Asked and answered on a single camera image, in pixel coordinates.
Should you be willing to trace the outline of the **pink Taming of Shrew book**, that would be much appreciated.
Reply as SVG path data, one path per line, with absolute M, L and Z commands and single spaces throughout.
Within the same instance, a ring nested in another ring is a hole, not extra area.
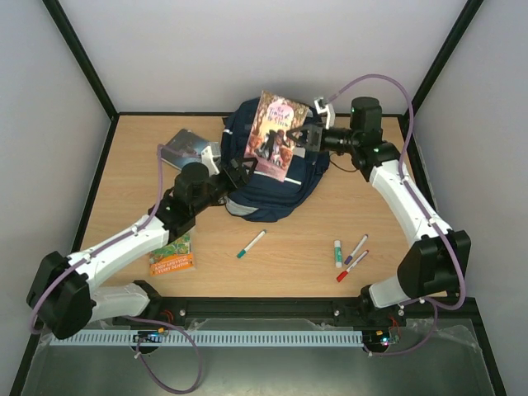
M 287 132 L 302 126 L 308 113 L 305 104 L 262 91 L 244 150 L 245 158 L 257 160 L 257 172 L 284 181 L 295 147 Z

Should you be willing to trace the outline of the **navy blue student backpack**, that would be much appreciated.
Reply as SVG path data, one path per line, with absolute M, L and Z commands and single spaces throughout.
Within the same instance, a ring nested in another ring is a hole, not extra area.
M 223 118 L 221 163 L 243 156 L 258 102 L 258 98 L 244 101 L 234 113 Z M 251 222 L 273 223 L 284 219 L 312 194 L 329 165 L 327 152 L 295 154 L 284 181 L 255 171 L 246 186 L 227 196 L 225 208 L 231 215 Z

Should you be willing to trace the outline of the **orange Treehouse book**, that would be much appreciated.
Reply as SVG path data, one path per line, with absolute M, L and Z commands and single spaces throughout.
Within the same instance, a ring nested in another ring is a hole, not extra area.
M 151 276 L 194 270 L 196 260 L 191 234 L 186 233 L 168 245 L 151 251 L 148 255 L 148 263 Z

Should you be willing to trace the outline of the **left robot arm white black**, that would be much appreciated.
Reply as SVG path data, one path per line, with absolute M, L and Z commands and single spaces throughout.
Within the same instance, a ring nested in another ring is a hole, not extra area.
M 172 188 L 159 190 L 154 207 L 127 229 L 68 256 L 46 255 L 26 299 L 32 309 L 31 331 L 37 332 L 35 325 L 42 322 L 58 339 L 65 339 L 91 322 L 140 316 L 158 297 L 150 285 L 134 281 L 104 286 L 104 282 L 190 231 L 198 214 L 247 185 L 256 167 L 254 158 L 235 158 L 212 174 L 202 163 L 189 163 Z

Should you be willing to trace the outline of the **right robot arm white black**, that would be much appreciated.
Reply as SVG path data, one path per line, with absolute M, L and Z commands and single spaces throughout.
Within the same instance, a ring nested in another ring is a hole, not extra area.
M 435 212 L 410 176 L 403 155 L 384 140 L 379 101 L 372 97 L 353 99 L 348 128 L 334 126 L 332 105 L 317 100 L 315 106 L 319 114 L 326 115 L 326 122 L 293 128 L 287 137 L 310 152 L 350 155 L 352 165 L 388 204 L 409 245 L 395 276 L 363 288 L 361 317 L 377 323 L 390 306 L 428 300 L 440 292 L 460 295 L 452 305 L 436 301 L 436 306 L 460 308 L 466 297 L 469 235 L 454 231 Z

